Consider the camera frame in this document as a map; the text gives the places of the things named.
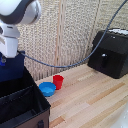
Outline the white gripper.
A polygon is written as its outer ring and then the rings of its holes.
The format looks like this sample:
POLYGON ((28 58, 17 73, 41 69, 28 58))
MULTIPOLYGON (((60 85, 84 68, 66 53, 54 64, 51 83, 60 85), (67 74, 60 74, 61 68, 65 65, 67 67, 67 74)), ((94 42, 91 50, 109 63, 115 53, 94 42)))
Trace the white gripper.
POLYGON ((0 35, 0 52, 6 58, 14 58, 17 55, 18 40, 16 38, 0 35))

